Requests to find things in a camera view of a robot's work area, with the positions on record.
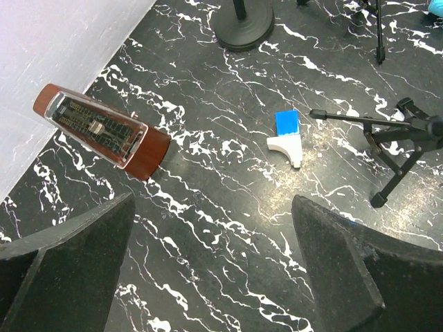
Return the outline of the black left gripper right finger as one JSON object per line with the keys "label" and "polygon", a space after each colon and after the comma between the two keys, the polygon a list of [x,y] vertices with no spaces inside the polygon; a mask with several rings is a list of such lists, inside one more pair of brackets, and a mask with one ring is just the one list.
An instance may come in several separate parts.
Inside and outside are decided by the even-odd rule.
{"label": "black left gripper right finger", "polygon": [[296,195],[291,214],[324,331],[441,331],[442,252]]}

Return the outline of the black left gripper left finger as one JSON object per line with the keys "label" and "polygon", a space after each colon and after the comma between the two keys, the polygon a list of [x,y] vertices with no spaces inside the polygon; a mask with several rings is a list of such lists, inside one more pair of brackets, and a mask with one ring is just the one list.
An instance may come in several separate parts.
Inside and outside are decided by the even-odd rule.
{"label": "black left gripper left finger", "polygon": [[133,194],[1,246],[2,331],[103,331],[134,224]]}

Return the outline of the blue white toy block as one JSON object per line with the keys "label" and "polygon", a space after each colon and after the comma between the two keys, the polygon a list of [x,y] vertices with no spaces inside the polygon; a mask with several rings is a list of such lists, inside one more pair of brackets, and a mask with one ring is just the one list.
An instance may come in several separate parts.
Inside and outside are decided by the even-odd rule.
{"label": "blue white toy block", "polygon": [[300,169],[303,155],[298,110],[275,113],[275,129],[276,136],[266,139],[268,149],[283,153],[293,168]]}

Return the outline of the black shock mount tripod stand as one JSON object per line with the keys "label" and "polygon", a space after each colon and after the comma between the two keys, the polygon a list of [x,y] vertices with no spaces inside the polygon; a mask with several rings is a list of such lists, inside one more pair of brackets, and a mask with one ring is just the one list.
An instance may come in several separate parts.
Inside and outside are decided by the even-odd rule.
{"label": "black shock mount tripod stand", "polygon": [[386,59],[386,48],[383,39],[382,23],[382,1],[334,1],[336,13],[327,10],[325,4],[327,1],[297,1],[297,6],[307,7],[309,3],[315,3],[319,8],[325,10],[330,19],[345,17],[349,19],[347,32],[344,38],[362,37],[361,34],[365,28],[364,23],[369,23],[369,17],[374,17],[377,25],[377,46],[375,47],[374,58],[377,64],[383,64]]}

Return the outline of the blue microphone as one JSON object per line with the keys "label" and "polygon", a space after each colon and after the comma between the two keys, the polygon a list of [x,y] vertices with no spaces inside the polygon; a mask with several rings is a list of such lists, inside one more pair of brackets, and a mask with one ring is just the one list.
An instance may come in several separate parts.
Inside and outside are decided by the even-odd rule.
{"label": "blue microphone", "polygon": [[443,0],[431,0],[428,11],[437,17],[443,18]]}

